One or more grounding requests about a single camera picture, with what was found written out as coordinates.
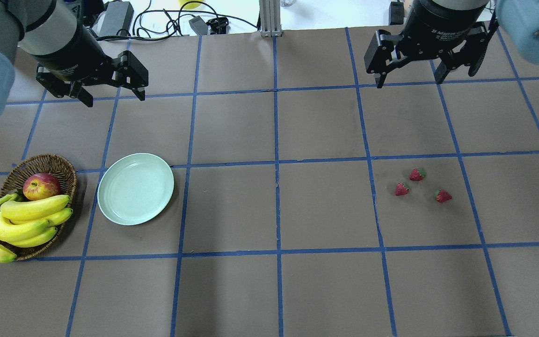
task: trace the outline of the white plate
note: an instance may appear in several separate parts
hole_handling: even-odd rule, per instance
[[[105,172],[97,200],[109,220],[120,225],[142,224],[165,208],[174,192],[174,175],[162,158],[132,154]]]

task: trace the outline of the metal post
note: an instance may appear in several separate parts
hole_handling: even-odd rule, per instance
[[[259,0],[259,16],[262,37],[282,36],[280,0]]]

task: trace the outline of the strawberry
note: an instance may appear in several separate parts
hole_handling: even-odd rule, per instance
[[[434,193],[434,199],[436,199],[436,201],[438,201],[439,203],[449,201],[452,198],[453,196],[451,196],[451,194],[449,194],[445,190],[437,190],[436,193]]]
[[[405,194],[409,193],[411,189],[409,186],[407,186],[406,183],[400,182],[396,185],[396,190],[394,191],[395,196],[404,196]]]
[[[423,170],[421,167],[414,168],[413,171],[411,171],[411,174],[409,175],[409,179],[412,181],[421,181],[425,178],[425,170]]]

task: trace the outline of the fruit basket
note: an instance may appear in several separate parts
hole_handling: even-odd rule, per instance
[[[0,197],[6,195],[10,190],[22,190],[26,179],[36,173],[49,173],[56,177],[62,187],[62,194],[68,194],[70,196],[70,202],[66,207],[73,207],[75,202],[74,195],[77,188],[76,171],[72,163],[66,158],[54,154],[37,155],[22,161],[8,174],[6,181],[4,181],[1,187]],[[65,223],[58,225],[58,232],[55,236],[47,243],[36,247],[19,248],[4,241],[0,241],[0,243],[17,254],[17,261],[27,260],[38,256],[60,239],[61,235],[64,234],[65,225]]]

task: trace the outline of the red apple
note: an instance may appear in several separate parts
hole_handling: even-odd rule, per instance
[[[56,177],[48,173],[37,173],[24,182],[22,192],[28,200],[41,200],[57,196],[62,191]]]

